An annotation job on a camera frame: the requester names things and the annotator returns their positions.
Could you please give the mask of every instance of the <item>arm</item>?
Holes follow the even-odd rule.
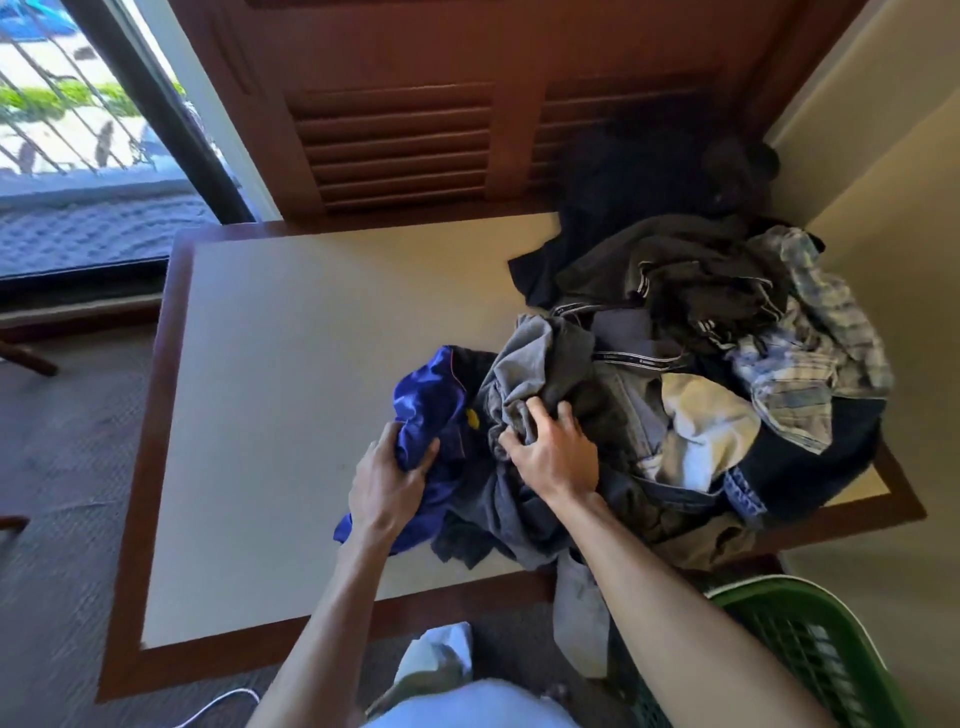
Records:
[[[524,482],[570,532],[603,593],[636,667],[678,726],[828,726],[829,714],[776,657],[644,546],[597,495],[596,446],[570,405],[555,422],[527,405],[538,440],[500,443]]]
[[[409,473],[396,465],[399,423],[390,423],[357,465],[349,505],[353,528],[316,611],[248,728],[341,728],[353,709],[373,600],[390,547],[413,518],[423,479],[437,456],[434,441]]]

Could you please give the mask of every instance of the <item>louvered door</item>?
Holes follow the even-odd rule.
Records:
[[[505,200],[623,104],[761,133],[863,0],[172,0],[287,218]]]

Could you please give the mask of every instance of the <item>gray carpet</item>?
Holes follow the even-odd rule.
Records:
[[[153,330],[44,343],[53,379],[0,363],[0,512],[34,520],[0,535],[0,726],[162,728],[234,687],[263,692],[275,667],[96,706],[113,578],[127,509]],[[553,644],[547,605],[474,623],[476,673],[533,691],[566,682],[581,725],[633,725],[625,708],[580,679]],[[358,700],[393,677],[409,637],[368,646]],[[241,726],[247,698],[199,725]]]

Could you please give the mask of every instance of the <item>clothing pile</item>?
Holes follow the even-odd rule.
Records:
[[[758,215],[779,170],[763,144],[617,118],[565,157],[561,233],[510,271],[527,303],[500,352],[441,347],[394,392],[396,457],[441,449],[393,553],[430,541],[469,568],[493,549],[557,562],[555,637],[590,677],[609,615],[563,526],[497,439],[537,439],[526,400],[569,401],[600,456],[598,492],[680,569],[749,550],[870,465],[893,385],[815,236]],[[335,533],[349,533],[349,515]]]

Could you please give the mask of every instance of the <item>green laundry basket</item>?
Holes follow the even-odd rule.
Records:
[[[760,576],[707,592],[780,661],[842,726],[901,728],[914,721],[863,625],[826,589],[794,576]],[[670,722],[639,682],[645,728]]]

